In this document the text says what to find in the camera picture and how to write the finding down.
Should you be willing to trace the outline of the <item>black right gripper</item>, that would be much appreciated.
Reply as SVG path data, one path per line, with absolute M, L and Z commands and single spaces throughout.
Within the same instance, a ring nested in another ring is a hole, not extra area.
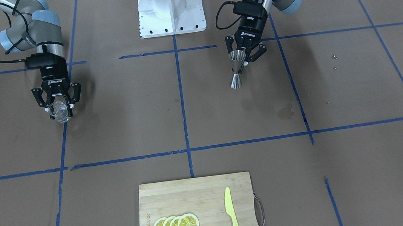
M 71 83 L 66 64 L 39 68 L 41 74 L 41 87 L 31 89 L 37 104 L 49 113 L 51 120 L 55 117 L 51 114 L 50 107 L 56 96 L 62 96 L 69 108 L 69 117 L 73 117 L 74 104 L 80 101 L 82 86 L 80 83 Z

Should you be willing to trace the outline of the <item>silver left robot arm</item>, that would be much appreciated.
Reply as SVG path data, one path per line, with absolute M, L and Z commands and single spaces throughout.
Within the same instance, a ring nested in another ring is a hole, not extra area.
M 242 0 L 222 4 L 233 5 L 233 14 L 239 16 L 235 21 L 239 24 L 236 33 L 225 38 L 233 73 L 242 73 L 246 63 L 255 62 L 267 51 L 261 39 L 271 8 L 292 14 L 301 3 L 302 0 Z

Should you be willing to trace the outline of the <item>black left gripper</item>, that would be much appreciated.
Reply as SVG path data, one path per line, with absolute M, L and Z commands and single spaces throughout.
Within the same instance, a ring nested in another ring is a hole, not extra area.
M 234 36 L 225 37 L 225 45 L 231 61 L 243 61 L 242 51 L 245 51 L 246 58 L 243 62 L 244 68 L 255 62 L 267 51 L 267 46 L 260 44 L 264 30 L 264 20 L 261 18 L 251 18 L 240 20 L 239 27 Z M 258 46 L 257 51 L 251 54 L 252 50 Z

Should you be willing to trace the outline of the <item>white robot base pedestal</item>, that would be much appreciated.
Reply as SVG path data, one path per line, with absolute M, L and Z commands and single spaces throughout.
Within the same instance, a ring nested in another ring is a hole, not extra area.
M 137 0 L 137 4 L 141 38 L 195 33 L 207 28 L 202 0 Z

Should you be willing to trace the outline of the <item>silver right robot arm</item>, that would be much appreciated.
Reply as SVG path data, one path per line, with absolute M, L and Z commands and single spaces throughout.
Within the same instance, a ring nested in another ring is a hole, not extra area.
M 41 86 L 31 90 L 38 106 L 51 120 L 65 123 L 73 117 L 82 86 L 71 82 L 58 14 L 50 11 L 46 0 L 0 0 L 9 28 L 0 32 L 5 54 L 36 49 L 37 52 L 10 63 L 24 63 L 26 69 L 39 69 Z

